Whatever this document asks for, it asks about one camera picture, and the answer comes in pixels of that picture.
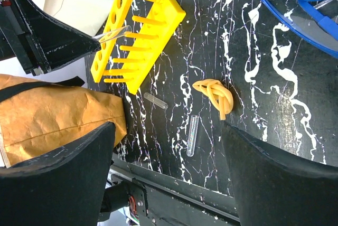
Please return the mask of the yellow test tube rack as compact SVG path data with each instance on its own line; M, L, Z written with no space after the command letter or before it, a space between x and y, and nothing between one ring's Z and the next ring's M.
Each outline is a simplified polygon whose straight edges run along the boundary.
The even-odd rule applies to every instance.
M114 63L121 63L120 69L107 69L116 40L101 43L90 72L95 83L124 82L130 93L136 94L146 76L163 52L171 36L186 16L177 0L146 0L152 3L146 17L132 16L132 20L141 23L138 33L130 33L126 37L134 39L131 46L121 45L127 51L125 58L114 58ZM104 33L120 28L129 12L133 0L114 0L110 10Z

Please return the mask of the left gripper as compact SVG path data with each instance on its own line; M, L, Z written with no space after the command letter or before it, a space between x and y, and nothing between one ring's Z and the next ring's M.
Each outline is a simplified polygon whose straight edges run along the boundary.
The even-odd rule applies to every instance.
M42 11L32 0L1 0L1 60L27 74L61 69L101 49L91 36Z

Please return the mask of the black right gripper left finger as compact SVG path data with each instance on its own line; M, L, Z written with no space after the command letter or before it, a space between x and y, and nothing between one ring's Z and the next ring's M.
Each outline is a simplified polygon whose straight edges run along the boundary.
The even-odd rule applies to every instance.
M1 225L96 225L115 142L105 123L39 157L1 168Z

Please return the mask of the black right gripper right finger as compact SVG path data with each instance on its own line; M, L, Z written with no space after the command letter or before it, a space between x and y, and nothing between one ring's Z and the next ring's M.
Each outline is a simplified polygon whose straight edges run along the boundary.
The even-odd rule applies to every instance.
M337 225L337 167L310 161L223 123L241 225Z

